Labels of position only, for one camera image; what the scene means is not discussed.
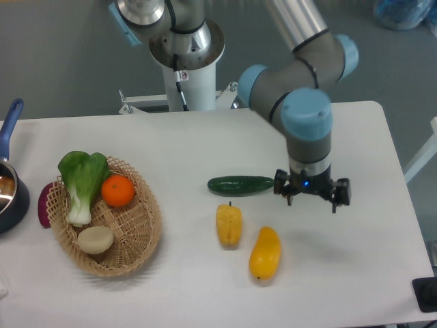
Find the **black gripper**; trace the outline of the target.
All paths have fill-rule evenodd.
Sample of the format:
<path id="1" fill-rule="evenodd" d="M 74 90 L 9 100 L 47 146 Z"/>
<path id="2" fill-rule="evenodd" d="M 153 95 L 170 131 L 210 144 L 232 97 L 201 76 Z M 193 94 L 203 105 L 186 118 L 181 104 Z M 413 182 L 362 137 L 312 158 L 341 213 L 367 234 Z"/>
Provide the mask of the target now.
<path id="1" fill-rule="evenodd" d="M 340 178 L 332 182 L 329 160 L 316 163 L 290 160 L 290 175 L 282 169 L 276 171 L 273 192 L 282 195 L 288 206 L 299 193 L 330 198 L 332 213 L 336 213 L 340 206 L 349 206 L 351 202 L 350 179 Z"/>

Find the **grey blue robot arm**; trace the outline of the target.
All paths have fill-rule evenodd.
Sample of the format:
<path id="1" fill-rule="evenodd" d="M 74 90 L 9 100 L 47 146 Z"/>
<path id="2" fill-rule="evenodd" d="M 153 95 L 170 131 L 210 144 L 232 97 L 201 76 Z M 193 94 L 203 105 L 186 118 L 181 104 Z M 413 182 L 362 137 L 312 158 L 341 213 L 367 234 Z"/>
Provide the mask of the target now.
<path id="1" fill-rule="evenodd" d="M 347 206 L 350 181 L 330 175 L 333 113 L 324 88 L 356 68 L 358 49 L 349 37 L 330 32 L 312 1 L 265 5 L 292 60 L 278 70 L 247 68 L 237 97 L 286 139 L 289 170 L 276 172 L 273 190 L 288 201 L 305 193 L 333 208 Z M 149 46 L 163 70 L 171 111 L 215 108 L 215 65 L 225 41 L 220 27 L 206 18 L 203 1 L 112 1 L 109 11 L 132 44 Z"/>

